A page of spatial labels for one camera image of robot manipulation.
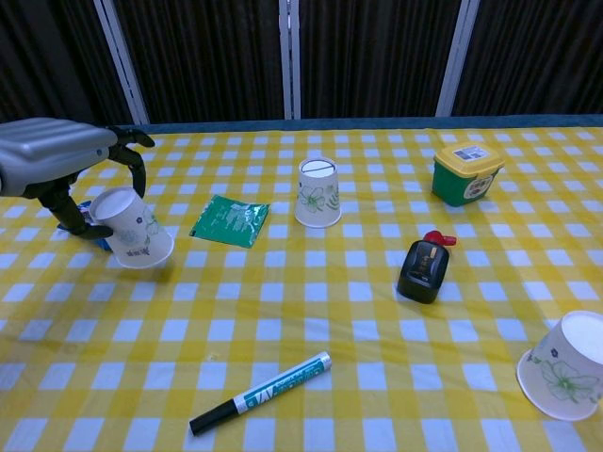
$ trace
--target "metal frame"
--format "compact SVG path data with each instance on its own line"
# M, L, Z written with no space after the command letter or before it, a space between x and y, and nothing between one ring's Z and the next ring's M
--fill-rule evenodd
M106 43L109 46L115 70L122 83L123 95L128 103L132 121L134 124L148 124L149 117L113 0L94 0L94 6L105 32Z
M463 74L464 58L467 55L467 48L471 41L473 25L479 8L480 0L463 0L461 2L454 28L454 36L450 44L448 63L444 72L444 79L442 80L442 88L440 88L440 97L435 109L436 117L450 116L452 113L456 92L459 88L461 75Z
M293 109L291 108L291 54L289 33L289 8L288 0L279 0L279 32L281 35L281 71L283 73L283 107L285 119L290 120Z
M293 119L302 118L302 84L300 63L300 0L291 1L291 63L293 73Z

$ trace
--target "green packet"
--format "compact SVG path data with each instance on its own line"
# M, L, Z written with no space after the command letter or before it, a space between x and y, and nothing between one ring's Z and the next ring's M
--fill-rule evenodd
M269 204L246 204L214 195L188 235L251 248Z

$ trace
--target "black bottle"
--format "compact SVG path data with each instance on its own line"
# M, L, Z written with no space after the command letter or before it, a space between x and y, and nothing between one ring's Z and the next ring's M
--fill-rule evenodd
M441 235L438 231L426 233L408 250L398 279L398 292L419 303L435 300L448 266L448 250L456 237Z

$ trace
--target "yellow lid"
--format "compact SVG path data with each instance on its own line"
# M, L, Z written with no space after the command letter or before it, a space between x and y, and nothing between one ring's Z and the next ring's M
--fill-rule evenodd
M454 144L435 153L435 161L464 178L485 177L504 167L498 153L483 143L467 141Z

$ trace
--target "floral paper cup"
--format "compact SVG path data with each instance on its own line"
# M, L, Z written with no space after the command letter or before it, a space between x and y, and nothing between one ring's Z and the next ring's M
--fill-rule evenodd
M90 205L90 216L113 230L106 242L122 266L155 266L173 251L173 238L132 188L112 188L102 193Z
M295 218L311 228L327 228L341 218L337 165L327 157L300 163Z
M563 421L591 416L603 395L603 315L573 311L517 365L526 397Z

